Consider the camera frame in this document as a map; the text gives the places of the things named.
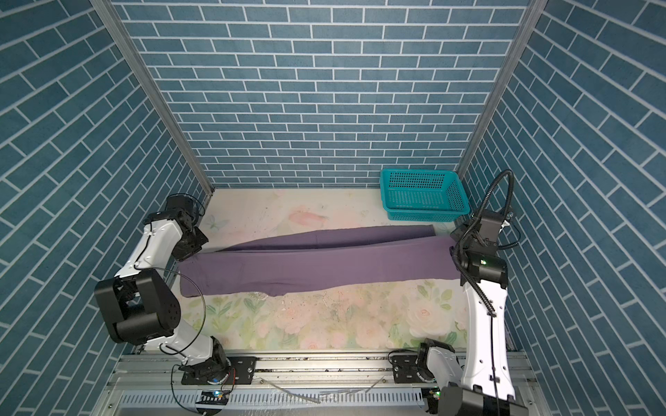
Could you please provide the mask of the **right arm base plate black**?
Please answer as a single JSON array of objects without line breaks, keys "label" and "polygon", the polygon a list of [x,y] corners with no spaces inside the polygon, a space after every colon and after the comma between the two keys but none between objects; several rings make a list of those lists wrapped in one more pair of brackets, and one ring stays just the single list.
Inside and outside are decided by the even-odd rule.
[{"label": "right arm base plate black", "polygon": [[416,364],[416,353],[407,351],[389,353],[388,361],[392,367],[395,384],[414,384],[421,382],[419,369]]}]

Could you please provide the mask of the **teal plastic basket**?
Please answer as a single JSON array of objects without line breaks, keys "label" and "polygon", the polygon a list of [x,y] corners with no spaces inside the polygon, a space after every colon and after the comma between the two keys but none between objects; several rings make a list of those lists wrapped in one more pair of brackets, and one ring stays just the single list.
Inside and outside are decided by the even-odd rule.
[{"label": "teal plastic basket", "polygon": [[451,171],[384,169],[380,191],[392,221],[447,223],[471,211],[461,180]]}]

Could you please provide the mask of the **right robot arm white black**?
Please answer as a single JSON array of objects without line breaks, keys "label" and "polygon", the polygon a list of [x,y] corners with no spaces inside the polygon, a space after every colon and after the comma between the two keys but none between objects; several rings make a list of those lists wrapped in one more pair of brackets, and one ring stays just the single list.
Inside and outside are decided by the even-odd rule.
[{"label": "right robot arm white black", "polygon": [[476,215],[451,250],[468,302],[468,346],[461,365],[454,349],[425,341],[417,359],[436,387],[424,394],[433,415],[527,415],[509,371],[505,312],[508,268],[498,256],[506,216]]}]

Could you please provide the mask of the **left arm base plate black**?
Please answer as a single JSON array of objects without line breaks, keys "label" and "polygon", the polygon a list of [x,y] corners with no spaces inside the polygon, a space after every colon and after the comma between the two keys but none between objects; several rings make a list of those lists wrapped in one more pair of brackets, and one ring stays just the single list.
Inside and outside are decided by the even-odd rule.
[{"label": "left arm base plate black", "polygon": [[180,366],[183,372],[181,383],[189,386],[249,386],[257,366],[256,356],[232,356],[227,358],[227,364],[222,369],[213,360],[208,360],[194,366]]}]

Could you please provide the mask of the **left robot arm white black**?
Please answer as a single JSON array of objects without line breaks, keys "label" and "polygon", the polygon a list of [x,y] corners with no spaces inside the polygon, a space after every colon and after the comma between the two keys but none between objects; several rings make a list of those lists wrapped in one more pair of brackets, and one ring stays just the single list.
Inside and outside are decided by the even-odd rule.
[{"label": "left robot arm white black", "polygon": [[158,350],[180,360],[183,381],[218,385],[228,381],[231,362],[216,338],[184,321],[179,300],[164,279],[171,258],[186,259],[206,242],[195,225],[175,219],[147,223],[125,265],[96,285],[95,301],[115,343]]}]

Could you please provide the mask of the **purple trousers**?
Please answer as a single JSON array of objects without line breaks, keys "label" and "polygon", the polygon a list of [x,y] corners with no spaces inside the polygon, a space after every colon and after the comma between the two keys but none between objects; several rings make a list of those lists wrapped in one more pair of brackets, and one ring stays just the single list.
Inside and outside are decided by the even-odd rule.
[{"label": "purple trousers", "polygon": [[269,237],[199,253],[179,264],[180,293],[268,296],[353,284],[456,280],[454,240],[431,225],[388,225]]}]

